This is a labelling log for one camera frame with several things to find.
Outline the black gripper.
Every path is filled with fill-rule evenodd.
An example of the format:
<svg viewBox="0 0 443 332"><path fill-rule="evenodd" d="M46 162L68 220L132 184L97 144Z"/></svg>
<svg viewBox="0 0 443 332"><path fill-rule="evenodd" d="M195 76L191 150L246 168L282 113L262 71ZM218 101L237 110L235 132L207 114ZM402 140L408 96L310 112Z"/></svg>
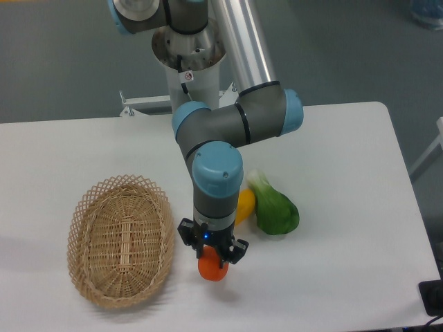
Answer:
<svg viewBox="0 0 443 332"><path fill-rule="evenodd" d="M186 246L190 246L196 257L201 258L204 246L217 247L219 267L225 264L236 264L248 250L248 242L234 238L235 224L230 224L222 230L210 230L207 223L198 224L196 221L183 218L177 228L179 235Z"/></svg>

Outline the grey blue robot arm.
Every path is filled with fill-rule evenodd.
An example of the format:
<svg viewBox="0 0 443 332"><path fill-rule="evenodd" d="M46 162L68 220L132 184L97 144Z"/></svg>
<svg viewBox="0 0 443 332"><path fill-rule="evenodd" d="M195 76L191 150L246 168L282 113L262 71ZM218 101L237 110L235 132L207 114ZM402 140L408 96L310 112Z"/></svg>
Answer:
<svg viewBox="0 0 443 332"><path fill-rule="evenodd" d="M172 127L193 184L192 219L179 234L198 257L209 246L219 265L237 263L248 243L233 235L243 180L239 148L297 130L303 106L297 93L281 87L273 70L254 1L110 1L123 33L153 30L152 50L174 71L170 91ZM214 68L228 57L238 97L218 107L219 93L196 92L186 73Z"/></svg>

